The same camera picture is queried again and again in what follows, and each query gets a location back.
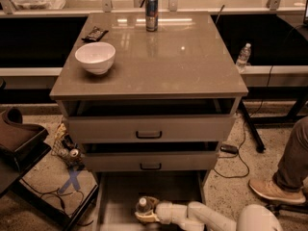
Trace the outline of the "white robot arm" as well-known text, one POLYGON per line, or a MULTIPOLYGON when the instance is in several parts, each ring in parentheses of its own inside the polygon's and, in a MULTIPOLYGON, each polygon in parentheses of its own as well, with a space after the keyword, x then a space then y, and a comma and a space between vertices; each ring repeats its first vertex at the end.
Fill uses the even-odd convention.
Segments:
POLYGON ((145 223, 176 224, 184 231, 204 231, 205 226, 212 231, 283 231, 271 211, 255 204, 244 207, 234 221, 197 201, 183 205, 142 196, 135 216, 145 223))

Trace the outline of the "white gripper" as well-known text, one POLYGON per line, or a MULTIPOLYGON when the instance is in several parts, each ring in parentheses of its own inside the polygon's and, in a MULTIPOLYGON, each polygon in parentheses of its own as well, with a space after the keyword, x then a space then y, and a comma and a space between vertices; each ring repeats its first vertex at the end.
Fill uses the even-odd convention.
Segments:
MULTIPOLYGON (((138 202, 141 210, 154 209, 158 203, 159 199, 153 196, 143 196, 138 202)), ((156 206, 155 213, 150 212, 148 214, 144 214, 136 212, 135 217, 137 220, 144 223, 160 222, 161 224, 173 223, 182 225, 187 220, 187 206, 163 201, 156 206)))

